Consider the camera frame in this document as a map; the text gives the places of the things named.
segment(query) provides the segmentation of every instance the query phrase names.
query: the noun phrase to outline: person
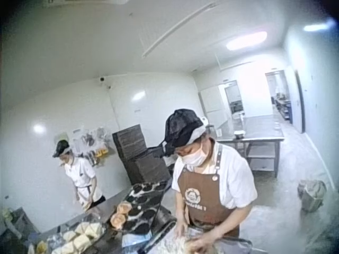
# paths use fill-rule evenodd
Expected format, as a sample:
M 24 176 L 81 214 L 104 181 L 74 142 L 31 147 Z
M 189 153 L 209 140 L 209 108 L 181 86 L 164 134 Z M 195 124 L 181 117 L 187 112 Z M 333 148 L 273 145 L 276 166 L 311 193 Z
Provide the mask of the person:
M 189 242 L 193 252 L 224 236 L 239 237 L 239 225 L 257 198 L 247 161 L 208 136 L 192 110 L 176 110 L 165 132 L 165 154 L 178 155 L 172 182 L 176 236 L 182 236 L 188 224 L 202 228 L 204 234 Z
M 106 200 L 97 186 L 95 171 L 85 158 L 75 157 L 69 143 L 60 140 L 57 144 L 54 158 L 64 163 L 65 173 L 72 179 L 75 199 L 84 210 L 91 209 Z

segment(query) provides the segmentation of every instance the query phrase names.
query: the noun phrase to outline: short sleeve shirt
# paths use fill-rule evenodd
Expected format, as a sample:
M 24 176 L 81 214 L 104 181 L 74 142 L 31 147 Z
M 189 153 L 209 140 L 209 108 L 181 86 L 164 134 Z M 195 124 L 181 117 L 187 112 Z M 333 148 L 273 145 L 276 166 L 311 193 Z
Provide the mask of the short sleeve shirt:
M 74 158 L 72 165 L 65 164 L 66 175 L 69 176 L 76 187 L 86 187 L 95 177 L 95 171 L 90 162 L 84 158 Z
M 213 160 L 217 161 L 219 147 L 222 146 L 220 161 L 219 196 L 220 202 L 228 209 L 245 207 L 257 198 L 254 178 L 247 161 L 232 147 L 215 143 L 213 148 Z M 178 157 L 174 165 L 172 188 L 180 192 L 178 178 L 184 168 L 181 157 Z M 193 167 L 187 166 L 187 170 L 193 171 Z M 215 164 L 210 164 L 202 174 L 215 174 Z

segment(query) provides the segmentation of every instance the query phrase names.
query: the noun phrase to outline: face mask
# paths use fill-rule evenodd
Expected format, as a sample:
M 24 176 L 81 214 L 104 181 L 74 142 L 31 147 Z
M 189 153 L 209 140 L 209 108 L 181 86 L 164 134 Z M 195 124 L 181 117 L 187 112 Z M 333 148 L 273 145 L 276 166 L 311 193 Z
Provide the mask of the face mask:
M 196 151 L 195 153 L 192 153 L 190 155 L 186 155 L 186 156 L 182 156 L 182 162 L 186 165 L 190 165 L 193 167 L 198 167 L 201 164 L 203 164 L 203 162 L 206 160 L 207 158 L 207 154 L 205 154 L 202 151 L 202 144 L 201 147 L 198 151 Z

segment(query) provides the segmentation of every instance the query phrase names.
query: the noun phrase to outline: trash bin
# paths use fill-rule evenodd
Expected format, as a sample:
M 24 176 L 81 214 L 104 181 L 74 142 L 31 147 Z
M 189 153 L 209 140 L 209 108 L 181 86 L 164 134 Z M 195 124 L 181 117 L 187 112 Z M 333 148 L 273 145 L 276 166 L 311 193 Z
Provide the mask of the trash bin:
M 326 185 L 323 181 L 302 180 L 298 186 L 301 209 L 306 212 L 316 211 L 322 206 L 326 192 Z

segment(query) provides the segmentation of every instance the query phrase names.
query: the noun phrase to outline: hand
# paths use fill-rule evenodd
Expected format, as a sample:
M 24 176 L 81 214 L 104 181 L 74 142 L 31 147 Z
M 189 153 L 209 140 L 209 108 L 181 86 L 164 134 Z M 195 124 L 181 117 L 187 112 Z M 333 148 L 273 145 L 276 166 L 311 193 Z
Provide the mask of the hand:
M 188 224 L 185 218 L 178 219 L 176 222 L 176 227 L 174 229 L 174 236 L 176 238 L 183 237 L 187 231 Z
M 211 246 L 219 237 L 211 230 L 200 237 L 193 238 L 186 243 L 188 253 L 203 252 Z

